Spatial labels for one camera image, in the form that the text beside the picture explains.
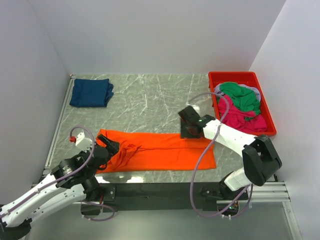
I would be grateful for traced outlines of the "orange t shirt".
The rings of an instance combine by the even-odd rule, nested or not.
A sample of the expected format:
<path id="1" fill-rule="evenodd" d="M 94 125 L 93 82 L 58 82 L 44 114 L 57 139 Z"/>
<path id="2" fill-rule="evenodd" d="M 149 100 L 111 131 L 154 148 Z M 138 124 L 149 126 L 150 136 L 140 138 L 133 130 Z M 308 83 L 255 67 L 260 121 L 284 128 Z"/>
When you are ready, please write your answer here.
<path id="1" fill-rule="evenodd" d="M 205 138 L 180 138 L 178 133 L 98 133 L 119 143 L 118 153 L 102 165 L 98 174 L 136 171 L 192 171 L 211 142 Z"/>

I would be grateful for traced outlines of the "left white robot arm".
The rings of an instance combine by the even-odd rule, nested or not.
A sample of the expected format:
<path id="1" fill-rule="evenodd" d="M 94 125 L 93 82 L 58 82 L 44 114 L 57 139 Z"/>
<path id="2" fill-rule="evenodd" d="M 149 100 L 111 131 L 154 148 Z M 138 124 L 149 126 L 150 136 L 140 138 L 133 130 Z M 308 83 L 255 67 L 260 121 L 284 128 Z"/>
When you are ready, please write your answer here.
<path id="1" fill-rule="evenodd" d="M 22 239 L 36 221 L 75 202 L 114 201 L 116 187 L 103 186 L 95 174 L 106 169 L 120 144 L 100 134 L 98 140 L 104 144 L 100 146 L 82 132 L 69 140 L 80 149 L 78 154 L 62 160 L 35 187 L 0 207 L 2 240 Z"/>

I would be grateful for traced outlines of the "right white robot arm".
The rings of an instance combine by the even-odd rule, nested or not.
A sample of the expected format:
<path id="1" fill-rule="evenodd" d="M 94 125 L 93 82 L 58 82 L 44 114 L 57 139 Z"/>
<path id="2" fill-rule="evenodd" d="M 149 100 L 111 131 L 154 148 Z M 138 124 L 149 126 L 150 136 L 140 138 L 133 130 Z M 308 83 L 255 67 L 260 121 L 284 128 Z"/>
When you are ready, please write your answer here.
<path id="1" fill-rule="evenodd" d="M 250 184 L 263 186 L 281 167 L 282 161 L 267 135 L 255 136 L 236 130 L 210 115 L 200 116 L 189 105 L 178 115 L 183 138 L 205 138 L 237 153 L 243 167 L 231 172 L 219 187 L 222 198 L 230 200 L 237 190 Z"/>

